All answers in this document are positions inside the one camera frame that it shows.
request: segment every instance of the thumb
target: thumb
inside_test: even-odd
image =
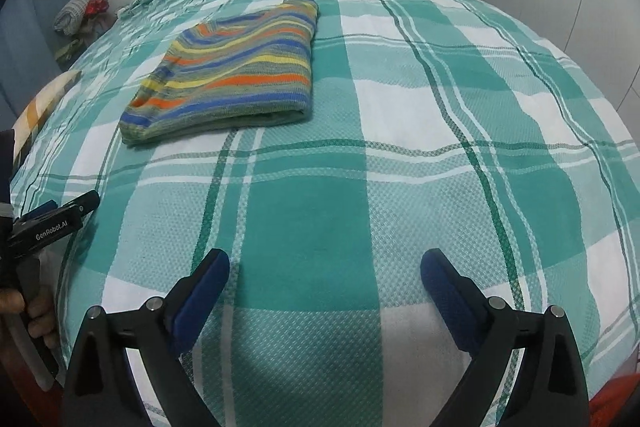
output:
[[[16,290],[0,290],[0,313],[20,313],[24,309],[24,299]]]

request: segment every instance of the yellow stripe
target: yellow stripe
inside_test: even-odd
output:
[[[174,43],[171,45],[171,48],[176,49],[180,52],[183,53],[187,53],[187,54],[191,54],[191,55],[196,55],[196,54],[207,54],[207,53],[212,53],[218,50],[224,50],[226,48],[229,48],[231,46],[235,46],[236,44],[240,44],[241,42],[245,42],[251,38],[254,37],[254,34],[257,33],[258,31],[264,31],[267,28],[271,28],[273,26],[277,26],[279,24],[287,24],[287,25],[295,25],[295,26],[300,26],[301,28],[304,28],[305,30],[309,30],[309,26],[305,25],[304,23],[299,23],[299,22],[295,22],[295,21],[289,21],[289,20],[285,20],[285,21],[274,21],[271,24],[267,24],[265,26],[260,26],[260,28],[257,28],[256,31],[250,33],[249,35],[246,35],[244,37],[239,37],[237,39],[233,39],[231,42],[228,42],[227,44],[223,44],[222,46],[214,46],[214,47],[209,47],[203,50],[194,50],[192,48],[185,48],[183,45],[180,44],[180,42],[178,42],[177,40],[174,41]]]
[[[257,57],[250,58],[249,60],[244,61],[242,64],[238,64],[237,66],[231,68],[230,70],[224,71],[224,73],[216,74],[214,76],[208,76],[207,78],[203,78],[201,80],[188,80],[187,82],[177,82],[175,80],[169,80],[169,82],[162,84],[156,80],[151,78],[145,78],[140,82],[140,84],[148,89],[153,89],[154,91],[162,91],[165,87],[171,87],[172,89],[187,89],[188,87],[199,87],[205,86],[206,84],[210,84],[219,80],[220,78],[224,78],[225,76],[229,76],[229,74],[233,73],[236,70],[246,66],[247,64],[253,64],[254,62],[271,62],[273,64],[295,64],[297,66],[301,66],[305,68],[305,70],[311,72],[311,68],[306,60],[300,60],[295,57],[278,57],[277,55],[258,55]]]

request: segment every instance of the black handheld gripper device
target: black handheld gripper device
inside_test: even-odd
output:
[[[47,201],[14,221],[9,186],[13,153],[14,130],[0,132],[0,288],[16,289],[30,302],[40,289],[40,260],[34,254],[80,230],[82,218],[98,207],[100,196],[90,190],[60,208]],[[43,338],[29,335],[29,315],[7,314],[4,321],[36,382],[48,391],[58,375],[58,363]]]
[[[444,254],[427,251],[420,263],[433,298],[460,351],[471,363],[431,427],[478,427],[492,404],[513,349],[525,349],[498,427],[587,427],[589,398],[580,354],[560,306],[543,314],[513,310],[485,298]]]
[[[135,311],[86,312],[66,374],[65,427],[149,427],[126,348],[137,349],[172,427],[220,427],[185,374],[179,357],[191,350],[229,277],[229,258],[211,250],[166,297]]]

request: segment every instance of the blue curtain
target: blue curtain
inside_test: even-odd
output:
[[[0,130],[60,74],[54,54],[65,38],[53,19],[69,0],[6,0],[0,9]]]

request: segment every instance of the green square on bedspread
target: green square on bedspread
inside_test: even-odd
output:
[[[103,198],[54,247],[65,357],[89,306],[136,308],[218,247],[231,276],[183,364],[222,425],[429,425],[467,363],[420,284],[439,247],[487,295],[563,306],[594,394],[640,338],[640,153],[570,58],[491,6],[315,0],[309,121],[122,145],[182,31],[282,1],[136,0],[76,64],[12,185],[17,214]]]

